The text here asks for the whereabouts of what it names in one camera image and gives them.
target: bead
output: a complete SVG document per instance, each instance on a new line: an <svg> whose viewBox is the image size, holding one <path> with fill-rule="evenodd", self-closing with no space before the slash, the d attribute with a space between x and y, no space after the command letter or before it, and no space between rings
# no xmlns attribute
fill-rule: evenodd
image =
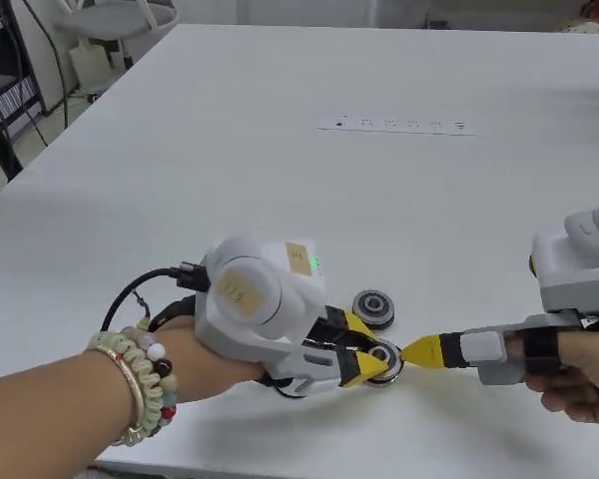
<svg viewBox="0 0 599 479"><path fill-rule="evenodd" d="M138 336L138 346L144 351L148 351L156 343L156 338L150 332L144 332Z"/></svg>
<svg viewBox="0 0 599 479"><path fill-rule="evenodd" d="M160 387L165 392L176 392L178 390L178 380L173 374L168 375L160 379Z"/></svg>
<svg viewBox="0 0 599 479"><path fill-rule="evenodd" d="M171 419L173 416L176 415L177 411L178 411L178 408L176 406L163 407L162 408L162 418L163 419Z"/></svg>
<svg viewBox="0 0 599 479"><path fill-rule="evenodd" d="M131 339L132 341L137 341L140 336L139 331L133 326L125 327L120 334L125 336L127 339Z"/></svg>
<svg viewBox="0 0 599 479"><path fill-rule="evenodd" d="M156 371L160 377L167 377L173 370L173 364L169 359L158 359L153 363L153 370Z"/></svg>
<svg viewBox="0 0 599 479"><path fill-rule="evenodd" d="M174 392L164 391L162 393L162 404L164 407L175 406L178 404L178 396Z"/></svg>
<svg viewBox="0 0 599 479"><path fill-rule="evenodd" d="M147 357L152 361L157 361L158 359L162 359L167 353L166 349L159 342L155 342L149 346L147 349Z"/></svg>
<svg viewBox="0 0 599 479"><path fill-rule="evenodd" d="M149 322L150 319L146 316L144 316L142 319L140 319L140 322L138 323L138 325L136 326L138 328L138 330L142 331L142 332L147 332L149 330Z"/></svg>

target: white table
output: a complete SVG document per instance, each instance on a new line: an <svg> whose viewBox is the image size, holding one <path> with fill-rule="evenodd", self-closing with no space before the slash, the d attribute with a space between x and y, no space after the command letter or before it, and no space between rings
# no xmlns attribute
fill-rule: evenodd
<svg viewBox="0 0 599 479"><path fill-rule="evenodd" d="M487 138L316 128L339 113ZM314 237L331 303L387 291L398 343L520 321L540 311L533 234L598 204L599 36L182 26L0 195L0 374L76 352L130 279L233 233ZM155 311L185 294L143 292ZM242 385L101 460L200 478L599 479L599 427L522 386L408 368L303 401Z"/></svg>

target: metal ring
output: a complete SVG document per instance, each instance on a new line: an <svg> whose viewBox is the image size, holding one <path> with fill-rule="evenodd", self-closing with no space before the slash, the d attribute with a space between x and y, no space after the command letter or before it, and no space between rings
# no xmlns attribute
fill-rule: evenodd
<svg viewBox="0 0 599 479"><path fill-rule="evenodd" d="M378 351L381 351L385 354L385 359L383 359L383 361L388 364L388 370L367 380L366 384L372 387L386 387L392 384L397 377L399 377L399 374L403 369L403 361L399 357L401 350L392 342L386 339L380 339L379 344L371 349L368 353L374 353L373 355L378 357L376 354Z"/></svg>
<svg viewBox="0 0 599 479"><path fill-rule="evenodd" d="M389 327L395 319L390 297L376 289L365 289L352 301L352 313L373 330Z"/></svg>

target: label sticker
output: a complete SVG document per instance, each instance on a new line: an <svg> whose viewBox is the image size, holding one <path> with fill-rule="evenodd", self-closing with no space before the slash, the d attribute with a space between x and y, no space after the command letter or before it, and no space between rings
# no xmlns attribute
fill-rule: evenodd
<svg viewBox="0 0 599 479"><path fill-rule="evenodd" d="M264 298L253 284L235 269L228 269L218 281L218 293L244 317L253 316Z"/></svg>
<svg viewBox="0 0 599 479"><path fill-rule="evenodd" d="M292 272L303 274L304 276L312 276L306 246L287 242L287 255L289 256L289 266Z"/></svg>

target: hand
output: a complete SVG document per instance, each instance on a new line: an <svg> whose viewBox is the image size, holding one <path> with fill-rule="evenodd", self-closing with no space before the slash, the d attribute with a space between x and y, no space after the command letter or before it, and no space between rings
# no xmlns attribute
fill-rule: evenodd
<svg viewBox="0 0 599 479"><path fill-rule="evenodd" d="M551 412L563 411L576 422L599 424L599 332L559 333L561 362L571 366L557 377L531 376L526 385L541 392L541 403Z"/></svg>
<svg viewBox="0 0 599 479"><path fill-rule="evenodd" d="M192 316L176 317L155 334L173 363L181 403L217 396L239 382L259 379L264 374L258 364L226 359L201 345L195 337Z"/></svg>

